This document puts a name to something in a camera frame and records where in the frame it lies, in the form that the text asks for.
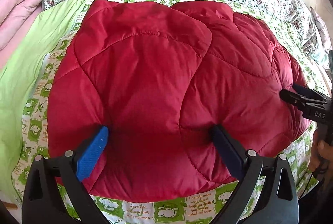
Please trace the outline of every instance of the cartoon patterned bedsheet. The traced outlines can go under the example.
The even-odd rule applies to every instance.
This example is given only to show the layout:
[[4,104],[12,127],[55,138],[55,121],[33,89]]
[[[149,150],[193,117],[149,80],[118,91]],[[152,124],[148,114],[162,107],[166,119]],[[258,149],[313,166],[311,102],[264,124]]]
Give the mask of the cartoon patterned bedsheet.
[[[13,185],[21,199],[23,198],[27,175],[34,157],[38,154],[41,154],[44,157],[49,157],[47,143],[47,105],[49,92],[52,87],[54,75],[61,63],[62,58],[66,54],[66,49],[71,43],[71,40],[77,30],[80,28],[81,22],[93,1],[94,0],[86,1],[84,9],[77,16],[76,23],[71,31],[67,35],[63,35],[53,53],[46,55],[35,89],[32,91],[31,98],[28,99],[23,110],[23,147],[20,160],[12,173]],[[177,2],[189,0],[108,1],[128,3],[155,1],[157,3],[170,6]],[[250,14],[258,19],[264,20],[275,34],[278,41],[297,59],[303,70],[308,86],[325,94],[328,93],[322,77],[320,74],[316,73],[312,64],[304,54],[297,34],[297,29],[294,25],[282,22],[275,17],[267,15],[266,13],[249,6],[225,0],[214,1],[227,3],[234,11]],[[310,177],[307,165],[309,163],[312,135],[314,130],[315,124],[312,123],[299,139],[283,151],[288,157],[299,195],[303,192]],[[253,192],[249,204],[243,213],[243,217],[248,216],[253,211],[263,183],[264,179],[261,178]],[[313,188],[316,183],[316,180],[312,179],[308,190]],[[200,193],[190,197],[151,203],[132,203],[97,196],[92,196],[92,199],[112,224],[127,222],[133,224],[172,222],[177,222],[178,224],[208,224],[224,206],[232,191],[235,189],[236,184],[237,182],[221,185],[209,192]],[[72,217],[77,218],[78,215],[69,200],[66,190],[63,186],[59,185],[58,187],[69,214]]]

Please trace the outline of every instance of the pink fabric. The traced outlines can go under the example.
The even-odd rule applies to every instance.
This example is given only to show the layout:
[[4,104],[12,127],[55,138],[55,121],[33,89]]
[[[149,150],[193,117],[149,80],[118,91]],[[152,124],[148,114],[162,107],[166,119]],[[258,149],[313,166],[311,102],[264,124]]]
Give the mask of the pink fabric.
[[0,0],[0,67],[25,37],[41,12],[42,0]]

